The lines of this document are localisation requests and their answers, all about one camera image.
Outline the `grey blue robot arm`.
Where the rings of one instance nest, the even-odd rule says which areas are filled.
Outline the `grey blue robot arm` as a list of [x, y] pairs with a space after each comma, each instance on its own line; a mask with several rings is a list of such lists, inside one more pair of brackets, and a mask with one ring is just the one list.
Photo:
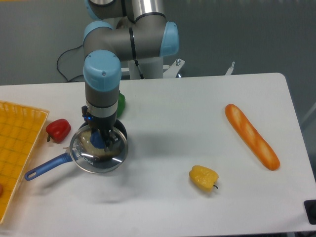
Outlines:
[[174, 55], [179, 50], [177, 25], [169, 22], [160, 0], [87, 0], [93, 19], [83, 35], [86, 107], [84, 120], [112, 149], [116, 136], [121, 63]]

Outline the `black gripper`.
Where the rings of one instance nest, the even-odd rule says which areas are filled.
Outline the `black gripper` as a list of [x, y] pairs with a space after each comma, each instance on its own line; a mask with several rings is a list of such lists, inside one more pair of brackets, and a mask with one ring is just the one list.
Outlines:
[[108, 117], [98, 117], [88, 111], [88, 106], [82, 106], [81, 112], [84, 122], [89, 125], [91, 130], [100, 132], [105, 152], [108, 152], [110, 148], [119, 147], [121, 138], [116, 131], [113, 130], [117, 120], [116, 111]]

